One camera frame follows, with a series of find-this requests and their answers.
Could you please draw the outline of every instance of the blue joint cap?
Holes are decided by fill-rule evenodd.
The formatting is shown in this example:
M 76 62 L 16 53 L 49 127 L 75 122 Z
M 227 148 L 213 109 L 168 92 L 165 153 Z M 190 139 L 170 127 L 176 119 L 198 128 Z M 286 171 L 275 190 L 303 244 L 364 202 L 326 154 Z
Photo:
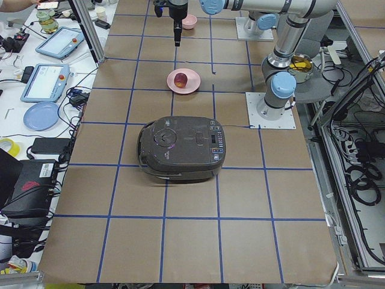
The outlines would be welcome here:
M 277 16 L 275 14 L 266 14 L 257 20 L 257 26 L 261 30 L 271 29 L 277 23 Z
M 200 0 L 202 10 L 208 15 L 215 15 L 222 11 L 225 0 Z
M 290 98 L 297 86 L 294 76 L 289 72 L 279 72 L 273 76 L 271 90 L 280 99 Z

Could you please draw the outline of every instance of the white cup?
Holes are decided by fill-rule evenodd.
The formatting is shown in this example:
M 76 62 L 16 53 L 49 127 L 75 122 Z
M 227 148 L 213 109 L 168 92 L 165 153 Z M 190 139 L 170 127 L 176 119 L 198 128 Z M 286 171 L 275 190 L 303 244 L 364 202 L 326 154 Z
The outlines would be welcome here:
M 95 12 L 97 15 L 97 18 L 103 21 L 107 21 L 107 16 L 106 16 L 106 8 L 97 6 L 95 7 Z

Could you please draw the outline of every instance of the person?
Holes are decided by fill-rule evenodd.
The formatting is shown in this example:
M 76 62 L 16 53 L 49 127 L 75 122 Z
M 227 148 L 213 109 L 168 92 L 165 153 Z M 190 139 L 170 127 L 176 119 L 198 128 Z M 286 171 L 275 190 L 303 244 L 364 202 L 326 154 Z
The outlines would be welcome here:
M 18 12 L 39 4 L 40 0 L 0 0 L 0 12 Z

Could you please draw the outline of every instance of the red apple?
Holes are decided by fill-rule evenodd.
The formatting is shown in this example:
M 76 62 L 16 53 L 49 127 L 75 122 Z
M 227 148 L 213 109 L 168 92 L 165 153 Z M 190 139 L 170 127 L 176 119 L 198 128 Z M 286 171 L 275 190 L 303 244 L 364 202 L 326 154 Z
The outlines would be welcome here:
M 182 72 L 177 73 L 174 77 L 174 84 L 180 89 L 184 88 L 187 84 L 187 75 Z

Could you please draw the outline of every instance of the pink plate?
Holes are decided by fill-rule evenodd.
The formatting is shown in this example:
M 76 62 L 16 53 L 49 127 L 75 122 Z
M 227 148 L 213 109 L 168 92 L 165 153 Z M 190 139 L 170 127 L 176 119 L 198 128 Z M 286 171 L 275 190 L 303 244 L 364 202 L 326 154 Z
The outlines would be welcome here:
M 186 86 L 180 89 L 174 84 L 174 78 L 177 73 L 184 73 L 187 76 Z M 172 71 L 167 77 L 167 85 L 173 91 L 180 95 L 188 95 L 196 91 L 200 85 L 200 77 L 195 71 L 188 68 L 180 68 Z

